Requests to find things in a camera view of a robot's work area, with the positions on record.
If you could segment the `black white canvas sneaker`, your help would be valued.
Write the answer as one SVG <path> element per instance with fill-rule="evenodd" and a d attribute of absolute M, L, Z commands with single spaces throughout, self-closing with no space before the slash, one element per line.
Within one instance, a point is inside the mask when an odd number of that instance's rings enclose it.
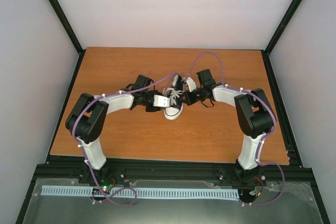
<path fill-rule="evenodd" d="M 183 111 L 182 95 L 184 93 L 182 77 L 177 74 L 170 87 L 163 89 L 163 94 L 170 99 L 170 106 L 164 109 L 164 116 L 168 120 L 177 119 Z"/>

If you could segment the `white shoelace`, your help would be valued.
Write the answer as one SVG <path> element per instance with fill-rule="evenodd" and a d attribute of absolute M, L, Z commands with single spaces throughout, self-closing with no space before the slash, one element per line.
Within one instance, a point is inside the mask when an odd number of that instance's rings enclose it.
<path fill-rule="evenodd" d="M 163 94 L 170 98 L 171 100 L 171 107 L 181 107 L 183 102 L 182 102 L 182 95 L 184 91 L 183 90 L 178 90 L 177 88 L 164 88 L 163 89 Z"/>

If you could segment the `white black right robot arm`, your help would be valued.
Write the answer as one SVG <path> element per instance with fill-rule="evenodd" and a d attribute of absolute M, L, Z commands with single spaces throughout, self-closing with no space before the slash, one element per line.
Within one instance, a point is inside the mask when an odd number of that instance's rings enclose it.
<path fill-rule="evenodd" d="M 245 185 L 259 172 L 260 155 L 265 139 L 277 125 L 275 114 L 260 88 L 245 90 L 226 83 L 217 83 L 208 69 L 198 72 L 197 77 L 199 87 L 190 77 L 182 79 L 182 83 L 188 87 L 188 91 L 183 94 L 183 102 L 192 105 L 198 101 L 204 103 L 209 99 L 211 104 L 222 102 L 235 107 L 238 124 L 243 133 L 243 144 L 235 163 L 233 178 L 237 183 Z"/>

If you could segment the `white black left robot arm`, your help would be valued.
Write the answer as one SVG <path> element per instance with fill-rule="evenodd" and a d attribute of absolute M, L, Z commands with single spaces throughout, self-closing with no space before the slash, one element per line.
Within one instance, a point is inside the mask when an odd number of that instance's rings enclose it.
<path fill-rule="evenodd" d="M 85 163 L 92 168 L 91 178 L 97 183 L 108 180 L 109 170 L 104 167 L 106 156 L 103 154 L 100 135 L 106 116 L 112 112 L 134 109 L 137 105 L 147 112 L 156 112 L 170 106 L 170 99 L 156 89 L 152 79 L 139 75 L 135 83 L 109 95 L 90 95 L 83 93 L 78 98 L 65 122 L 66 129 L 82 149 Z"/>

